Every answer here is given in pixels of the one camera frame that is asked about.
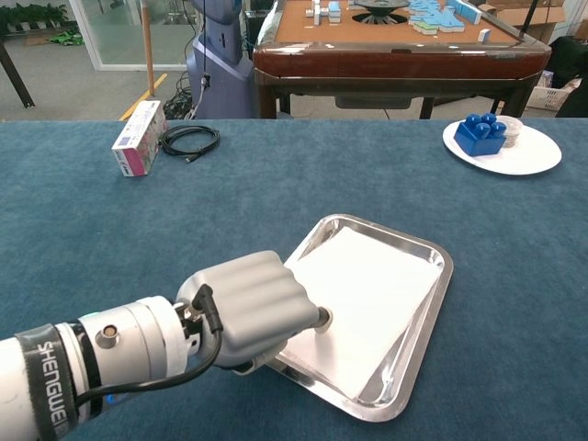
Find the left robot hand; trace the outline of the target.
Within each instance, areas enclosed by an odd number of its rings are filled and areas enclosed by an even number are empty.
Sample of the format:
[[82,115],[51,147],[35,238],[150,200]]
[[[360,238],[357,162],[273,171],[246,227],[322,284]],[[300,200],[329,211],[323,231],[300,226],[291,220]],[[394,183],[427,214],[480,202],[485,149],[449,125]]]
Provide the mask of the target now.
[[208,286],[223,326],[220,352],[213,365],[248,373],[307,330],[323,334],[333,314],[316,306],[305,288],[274,251],[248,254],[199,270],[177,292],[176,299],[194,302]]

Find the white paper sheet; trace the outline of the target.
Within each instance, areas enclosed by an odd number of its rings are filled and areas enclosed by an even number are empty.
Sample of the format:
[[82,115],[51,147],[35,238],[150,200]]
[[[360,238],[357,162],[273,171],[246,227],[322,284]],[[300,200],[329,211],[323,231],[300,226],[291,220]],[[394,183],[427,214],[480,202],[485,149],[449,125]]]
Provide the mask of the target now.
[[365,388],[440,274],[425,259],[349,228],[286,266],[333,319],[323,334],[307,330],[291,338],[285,354],[351,399]]

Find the stainless steel tray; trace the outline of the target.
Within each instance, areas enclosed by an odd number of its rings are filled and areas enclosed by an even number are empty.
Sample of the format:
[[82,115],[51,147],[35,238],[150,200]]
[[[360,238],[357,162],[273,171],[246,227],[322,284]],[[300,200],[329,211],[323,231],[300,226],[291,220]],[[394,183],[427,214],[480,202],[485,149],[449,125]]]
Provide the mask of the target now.
[[454,265],[449,253],[436,243],[348,214],[332,214],[320,219],[287,261],[290,258],[302,258],[334,238],[343,228],[365,234],[402,252],[425,259],[439,268],[437,280],[409,321],[406,330],[401,333],[376,367],[365,388],[354,399],[345,396],[317,372],[288,358],[285,354],[286,348],[269,366],[356,419],[371,423],[387,422],[404,410],[411,397]]

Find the white pink cardboard box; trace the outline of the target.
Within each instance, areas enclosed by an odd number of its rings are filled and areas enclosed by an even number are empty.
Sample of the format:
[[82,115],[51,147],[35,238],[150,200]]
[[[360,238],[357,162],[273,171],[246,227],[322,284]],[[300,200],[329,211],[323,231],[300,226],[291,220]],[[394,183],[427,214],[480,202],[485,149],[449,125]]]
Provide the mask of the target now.
[[121,173],[148,175],[159,152],[160,138],[168,123],[160,100],[143,100],[135,108],[111,147]]

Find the wooden pole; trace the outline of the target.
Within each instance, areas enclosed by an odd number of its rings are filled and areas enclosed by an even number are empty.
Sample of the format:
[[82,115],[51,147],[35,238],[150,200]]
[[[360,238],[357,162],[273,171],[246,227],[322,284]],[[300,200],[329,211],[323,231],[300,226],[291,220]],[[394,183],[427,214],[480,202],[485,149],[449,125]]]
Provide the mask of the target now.
[[148,96],[154,96],[154,73],[153,73],[153,53],[150,30],[150,15],[147,0],[140,0],[141,6],[141,32],[143,41],[143,51],[145,57],[145,66],[148,80]]

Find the brown mahjong table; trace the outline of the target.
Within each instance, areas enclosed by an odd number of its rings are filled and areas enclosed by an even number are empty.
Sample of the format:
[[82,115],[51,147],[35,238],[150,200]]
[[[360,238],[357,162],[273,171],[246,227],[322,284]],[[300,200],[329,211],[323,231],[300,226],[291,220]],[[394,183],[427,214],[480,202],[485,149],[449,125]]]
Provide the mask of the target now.
[[[260,115],[272,119],[280,94],[424,99],[429,118],[440,97],[485,96],[504,102],[503,113],[522,115],[548,63],[550,47],[484,13],[464,32],[435,36],[407,23],[369,25],[342,7],[340,23],[315,26],[305,17],[310,0],[276,0],[253,51]],[[478,42],[483,28],[491,35]]]

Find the white round plate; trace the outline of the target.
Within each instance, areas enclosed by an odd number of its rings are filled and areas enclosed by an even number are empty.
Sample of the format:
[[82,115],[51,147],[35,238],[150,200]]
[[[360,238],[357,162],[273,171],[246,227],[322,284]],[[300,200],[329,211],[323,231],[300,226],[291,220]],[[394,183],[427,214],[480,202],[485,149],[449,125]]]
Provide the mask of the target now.
[[482,170],[502,175],[534,175],[558,165],[562,158],[559,145],[543,132],[524,125],[513,147],[495,155],[469,156],[454,139],[459,121],[448,124],[442,139],[446,148],[462,161]]

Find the small clear plastic container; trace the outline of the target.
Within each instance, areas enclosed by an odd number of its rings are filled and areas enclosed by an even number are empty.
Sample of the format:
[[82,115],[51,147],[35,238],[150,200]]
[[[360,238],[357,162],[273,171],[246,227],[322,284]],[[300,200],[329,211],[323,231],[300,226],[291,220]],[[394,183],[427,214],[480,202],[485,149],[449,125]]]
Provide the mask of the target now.
[[514,147],[515,143],[517,141],[517,138],[524,127],[524,123],[518,118],[514,118],[514,117],[510,117],[510,116],[506,116],[506,115],[498,115],[496,117],[496,119],[498,122],[502,122],[506,127],[506,130],[504,132],[505,142],[503,144],[503,147],[504,148]]

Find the black table centre dome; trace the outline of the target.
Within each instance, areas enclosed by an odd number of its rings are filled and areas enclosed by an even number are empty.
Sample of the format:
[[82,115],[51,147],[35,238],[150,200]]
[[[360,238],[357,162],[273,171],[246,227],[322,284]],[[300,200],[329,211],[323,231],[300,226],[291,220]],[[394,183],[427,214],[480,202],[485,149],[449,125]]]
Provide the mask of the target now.
[[405,23],[407,17],[393,14],[393,11],[406,7],[410,0],[354,0],[356,6],[363,7],[366,13],[352,16],[356,22],[373,25],[395,25]]

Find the dark slanted table leg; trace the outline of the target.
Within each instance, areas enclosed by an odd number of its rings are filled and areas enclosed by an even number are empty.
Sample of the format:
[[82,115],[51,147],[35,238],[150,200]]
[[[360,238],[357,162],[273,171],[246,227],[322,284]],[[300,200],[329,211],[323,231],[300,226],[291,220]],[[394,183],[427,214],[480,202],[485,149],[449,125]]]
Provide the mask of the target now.
[[35,103],[22,80],[17,67],[14,65],[12,58],[10,57],[5,44],[0,40],[0,64],[4,68],[10,83],[14,87],[20,101],[24,108],[31,108],[35,106]]

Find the large mahjong tile pile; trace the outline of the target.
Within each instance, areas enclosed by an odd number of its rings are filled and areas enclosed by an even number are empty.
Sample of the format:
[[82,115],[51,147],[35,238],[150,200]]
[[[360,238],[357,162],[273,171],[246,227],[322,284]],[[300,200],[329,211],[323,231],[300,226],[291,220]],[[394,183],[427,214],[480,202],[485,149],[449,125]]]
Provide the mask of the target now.
[[438,32],[458,33],[465,31],[465,23],[478,25],[481,10],[466,0],[410,0],[408,24],[424,35]]

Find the white plastic basket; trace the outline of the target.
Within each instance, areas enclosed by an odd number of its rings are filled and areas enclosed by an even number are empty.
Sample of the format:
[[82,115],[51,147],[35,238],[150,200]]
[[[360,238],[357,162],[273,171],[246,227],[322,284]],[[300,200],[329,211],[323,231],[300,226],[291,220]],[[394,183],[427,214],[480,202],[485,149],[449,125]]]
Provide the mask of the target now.
[[531,93],[527,105],[529,107],[557,111],[566,101],[568,95],[575,90],[581,79],[574,78],[563,87],[554,87],[554,74],[545,71]]

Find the black tripod stand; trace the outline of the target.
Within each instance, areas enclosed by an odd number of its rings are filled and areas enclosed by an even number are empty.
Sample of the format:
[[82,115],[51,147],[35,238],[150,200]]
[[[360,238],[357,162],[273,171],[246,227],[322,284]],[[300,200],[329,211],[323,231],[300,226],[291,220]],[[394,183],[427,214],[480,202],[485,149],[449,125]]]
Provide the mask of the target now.
[[530,4],[530,6],[527,10],[527,13],[526,13],[525,21],[519,31],[519,38],[520,39],[522,39],[525,36],[525,34],[531,24],[533,15],[535,14],[535,11],[537,9],[538,2],[539,2],[539,0],[532,0],[531,1],[531,4]]

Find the brown cardboard box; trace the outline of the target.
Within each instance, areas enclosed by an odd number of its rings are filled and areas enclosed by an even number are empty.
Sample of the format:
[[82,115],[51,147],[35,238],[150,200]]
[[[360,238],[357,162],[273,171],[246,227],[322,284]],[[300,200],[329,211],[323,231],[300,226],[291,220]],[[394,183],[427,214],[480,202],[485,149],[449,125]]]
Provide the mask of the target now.
[[[534,0],[481,0],[480,9],[521,29]],[[526,34],[548,43],[557,24],[564,22],[564,0],[538,0]]]

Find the white glass door frame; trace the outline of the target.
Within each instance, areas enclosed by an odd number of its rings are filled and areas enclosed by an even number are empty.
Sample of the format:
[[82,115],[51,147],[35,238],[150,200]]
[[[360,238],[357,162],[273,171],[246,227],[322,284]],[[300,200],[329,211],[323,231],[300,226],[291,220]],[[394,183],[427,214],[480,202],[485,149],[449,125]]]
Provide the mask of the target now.
[[69,0],[94,68],[145,71],[142,13],[147,13],[153,69],[181,71],[202,17],[189,0]]

